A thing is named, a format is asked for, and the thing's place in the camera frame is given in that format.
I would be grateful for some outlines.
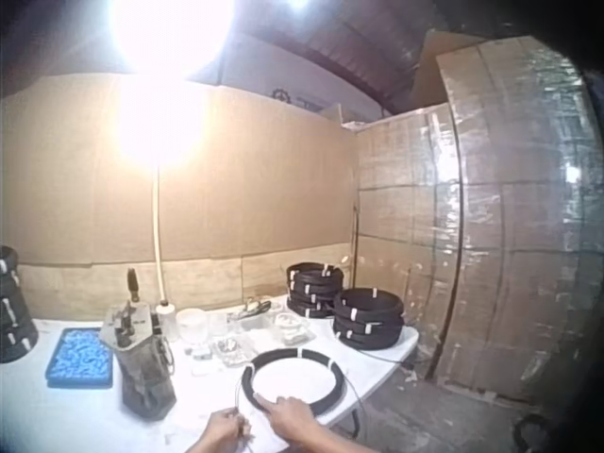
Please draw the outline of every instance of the white table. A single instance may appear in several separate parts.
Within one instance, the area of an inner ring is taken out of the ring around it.
[[[284,298],[275,300],[283,302]],[[36,325],[40,331],[36,347],[22,359],[0,365],[0,424],[2,443],[10,447],[9,451],[183,453],[199,437],[210,413],[235,405],[236,393],[240,411],[252,424],[255,437],[250,443],[251,450],[271,453],[287,446],[271,430],[264,415],[251,406],[243,391],[236,391],[243,367],[228,369],[214,359],[203,365],[205,374],[194,376],[193,360],[184,352],[186,345],[173,343],[176,405],[164,420],[145,422],[122,405],[117,362],[113,366],[113,387],[109,390],[61,390],[46,386],[44,372],[62,330],[98,327],[100,323],[37,320]],[[418,340],[417,331],[405,327],[397,345],[368,353],[387,360],[381,361],[339,343],[333,337],[329,320],[310,320],[310,327],[316,338],[303,347],[334,359],[361,400],[392,374],[396,362],[406,359]],[[279,347],[267,330],[253,330],[247,335],[259,352]],[[291,359],[259,370],[254,388],[268,399],[283,395],[312,401],[327,394],[333,382],[332,374],[322,365]],[[349,383],[338,405],[319,417],[322,424],[333,425],[358,407]]]

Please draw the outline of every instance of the cardboard wall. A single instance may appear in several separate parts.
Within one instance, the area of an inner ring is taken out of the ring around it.
[[[285,270],[300,261],[318,260],[340,266],[348,284],[350,243],[222,260],[180,260],[163,264],[166,292],[181,310],[211,310],[241,305],[248,297],[287,293]],[[155,263],[33,266],[19,268],[32,316],[42,319],[99,321],[108,307],[126,302],[126,271],[134,267],[141,299],[159,300]]]
[[[596,123],[578,71],[534,39],[437,60],[463,182],[459,288],[437,374],[532,399],[552,358],[577,357],[602,279]]]
[[[318,115],[134,75],[43,78],[2,109],[3,242],[24,263],[152,260],[145,161],[166,150],[175,160],[160,170],[167,260],[350,241],[354,135]]]
[[[436,62],[439,55],[485,41],[478,36],[448,31],[430,30],[426,33],[411,89],[410,98],[413,108],[420,109],[447,102],[445,85]]]
[[[460,166],[449,106],[398,115],[358,132],[356,285],[398,294],[434,353],[455,276]]]

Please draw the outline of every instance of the black cable coil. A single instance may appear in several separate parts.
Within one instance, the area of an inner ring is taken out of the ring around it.
[[[331,371],[331,373],[333,373],[333,376],[336,379],[336,383],[333,389],[331,389],[331,392],[318,401],[310,403],[310,409],[314,416],[321,415],[328,411],[340,401],[340,398],[342,398],[342,395],[344,394],[344,373],[342,373],[342,369],[340,369],[335,361],[319,352],[311,351],[309,349],[286,348],[264,352],[246,365],[242,375],[242,388],[245,396],[255,408],[265,411],[254,397],[254,388],[252,386],[254,375],[261,367],[266,366],[269,363],[280,361],[281,359],[295,358],[308,359],[323,364]]]
[[[18,261],[15,250],[0,246],[0,363],[20,359],[38,342],[38,330],[21,293]]]
[[[326,318],[342,290],[344,272],[330,264],[300,262],[287,268],[287,284],[290,310],[307,318]]]
[[[340,342],[354,349],[385,349],[398,342],[404,311],[396,294],[377,288],[344,290],[333,301],[332,329]]]

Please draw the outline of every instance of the blue tray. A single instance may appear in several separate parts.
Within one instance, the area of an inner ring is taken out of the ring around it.
[[[53,389],[110,389],[113,353],[98,339],[100,328],[65,328],[46,368]]]

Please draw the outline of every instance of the person's hand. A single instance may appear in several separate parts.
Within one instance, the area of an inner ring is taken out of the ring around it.
[[[273,431],[287,441],[302,443],[321,427],[304,401],[279,397],[276,403],[271,403],[260,394],[254,394],[254,397],[266,409]]]
[[[241,438],[248,438],[250,425],[237,408],[214,412],[206,430],[188,453],[230,453]]]

